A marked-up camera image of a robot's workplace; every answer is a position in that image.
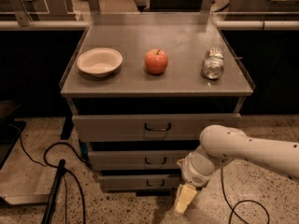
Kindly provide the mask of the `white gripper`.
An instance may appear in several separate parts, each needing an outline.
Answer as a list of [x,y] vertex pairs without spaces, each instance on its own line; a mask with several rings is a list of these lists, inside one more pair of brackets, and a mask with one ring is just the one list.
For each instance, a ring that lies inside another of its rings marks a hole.
[[194,199],[196,188],[204,187],[211,176],[228,165],[232,159],[217,158],[208,155],[201,147],[190,152],[185,158],[177,161],[182,179],[188,184],[180,184],[174,202],[174,213],[183,215]]

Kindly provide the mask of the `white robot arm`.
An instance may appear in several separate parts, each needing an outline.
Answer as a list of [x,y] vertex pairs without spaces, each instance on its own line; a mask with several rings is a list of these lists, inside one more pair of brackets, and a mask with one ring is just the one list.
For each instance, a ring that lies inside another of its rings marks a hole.
[[240,159],[291,178],[299,178],[299,144],[247,136],[243,131],[210,125],[201,131],[199,147],[178,161],[183,184],[178,186],[174,212],[183,214],[211,176]]

